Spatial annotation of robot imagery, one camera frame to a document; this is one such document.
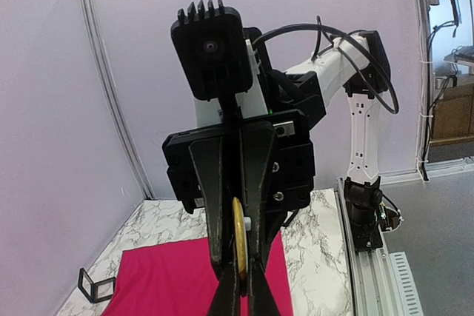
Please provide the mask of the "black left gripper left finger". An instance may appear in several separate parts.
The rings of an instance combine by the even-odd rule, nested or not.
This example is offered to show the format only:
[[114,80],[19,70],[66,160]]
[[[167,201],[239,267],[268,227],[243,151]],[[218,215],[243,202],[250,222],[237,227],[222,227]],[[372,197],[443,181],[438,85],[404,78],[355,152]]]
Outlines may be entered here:
[[238,273],[238,262],[235,259],[224,268],[212,303],[207,312],[208,316],[238,316],[240,307],[241,285]]

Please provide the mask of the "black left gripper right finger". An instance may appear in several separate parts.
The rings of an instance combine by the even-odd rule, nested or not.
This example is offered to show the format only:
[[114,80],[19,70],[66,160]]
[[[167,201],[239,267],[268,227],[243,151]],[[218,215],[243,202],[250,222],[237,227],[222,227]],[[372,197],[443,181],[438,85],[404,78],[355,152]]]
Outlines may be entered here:
[[265,277],[261,260],[253,256],[250,257],[250,264],[247,271],[247,296],[248,315],[281,315]]

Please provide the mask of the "cardboard box outside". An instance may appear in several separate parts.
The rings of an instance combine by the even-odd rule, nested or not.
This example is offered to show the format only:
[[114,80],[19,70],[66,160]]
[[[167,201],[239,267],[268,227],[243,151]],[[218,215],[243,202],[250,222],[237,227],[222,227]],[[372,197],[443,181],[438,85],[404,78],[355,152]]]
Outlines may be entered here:
[[435,105],[431,143],[468,141],[473,141],[473,85],[448,87]]

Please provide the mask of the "aluminium front frame rail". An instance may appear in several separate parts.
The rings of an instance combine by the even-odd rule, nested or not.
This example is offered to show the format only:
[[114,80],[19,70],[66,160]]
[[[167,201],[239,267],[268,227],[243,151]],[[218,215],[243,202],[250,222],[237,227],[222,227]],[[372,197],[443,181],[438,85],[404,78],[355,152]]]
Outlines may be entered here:
[[355,250],[342,178],[337,180],[336,206],[346,252],[352,314],[423,315],[413,274],[403,252],[390,253],[385,245],[369,252]]

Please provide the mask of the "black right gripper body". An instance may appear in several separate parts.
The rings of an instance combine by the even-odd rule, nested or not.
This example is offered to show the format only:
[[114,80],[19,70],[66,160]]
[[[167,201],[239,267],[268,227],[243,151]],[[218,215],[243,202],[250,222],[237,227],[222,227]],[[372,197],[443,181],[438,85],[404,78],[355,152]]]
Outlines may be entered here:
[[267,212],[305,208],[316,174],[312,126],[286,110],[169,135],[162,149],[177,199],[188,213],[204,207],[206,192],[260,197]]

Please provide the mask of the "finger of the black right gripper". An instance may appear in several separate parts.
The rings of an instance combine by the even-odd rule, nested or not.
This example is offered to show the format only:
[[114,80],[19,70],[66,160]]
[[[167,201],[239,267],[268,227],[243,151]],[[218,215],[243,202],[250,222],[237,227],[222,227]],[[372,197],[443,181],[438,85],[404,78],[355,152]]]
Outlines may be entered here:
[[189,148],[207,220],[210,262],[218,280],[234,261],[232,141],[226,136],[194,141]]
[[244,214],[252,220],[247,237],[249,261],[251,256],[259,258],[263,267],[283,221],[282,211],[268,203],[273,196],[273,164],[278,151],[278,136],[269,121],[245,124],[240,129],[242,204]]

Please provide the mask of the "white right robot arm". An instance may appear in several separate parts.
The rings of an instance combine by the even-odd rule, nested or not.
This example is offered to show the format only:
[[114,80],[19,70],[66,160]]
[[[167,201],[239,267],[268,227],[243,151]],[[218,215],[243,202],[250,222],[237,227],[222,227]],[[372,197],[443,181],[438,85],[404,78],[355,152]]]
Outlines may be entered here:
[[383,245],[375,126],[390,66],[379,34],[356,33],[315,61],[266,75],[279,87],[293,88],[272,113],[229,125],[217,99],[196,101],[197,128],[172,134],[163,145],[176,197],[188,212],[206,210],[210,260],[218,278],[228,272],[254,278],[266,268],[286,214],[308,206],[316,173],[310,130],[340,88],[351,110],[344,199],[353,248],[367,252]]

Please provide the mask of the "black brooch box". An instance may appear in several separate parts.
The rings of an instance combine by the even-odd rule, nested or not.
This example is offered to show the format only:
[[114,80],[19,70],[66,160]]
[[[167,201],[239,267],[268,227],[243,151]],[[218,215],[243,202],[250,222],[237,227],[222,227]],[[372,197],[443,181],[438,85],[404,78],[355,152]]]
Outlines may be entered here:
[[80,268],[77,287],[90,303],[102,303],[113,298],[116,277],[94,281],[85,268]]

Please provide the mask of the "magenta t-shirt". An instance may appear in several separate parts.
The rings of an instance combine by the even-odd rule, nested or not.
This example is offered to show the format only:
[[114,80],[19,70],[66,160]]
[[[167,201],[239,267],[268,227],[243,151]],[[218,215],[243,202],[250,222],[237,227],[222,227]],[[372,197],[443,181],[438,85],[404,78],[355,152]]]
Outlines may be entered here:
[[207,315],[218,288],[208,240],[126,250],[103,315]]

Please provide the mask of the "aluminium right corner post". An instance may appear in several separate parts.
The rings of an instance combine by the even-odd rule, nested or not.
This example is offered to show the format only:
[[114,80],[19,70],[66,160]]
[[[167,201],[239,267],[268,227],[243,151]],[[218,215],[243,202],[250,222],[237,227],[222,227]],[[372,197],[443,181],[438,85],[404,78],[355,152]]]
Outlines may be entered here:
[[99,20],[96,15],[94,0],[81,0],[81,7],[84,14],[84,23],[90,41],[93,59],[104,91],[104,97],[116,129],[116,134],[144,199],[154,200],[156,197],[150,179],[145,172],[144,165],[131,135],[129,125],[121,108],[121,102],[119,100],[112,67],[108,58],[105,40],[101,34]]

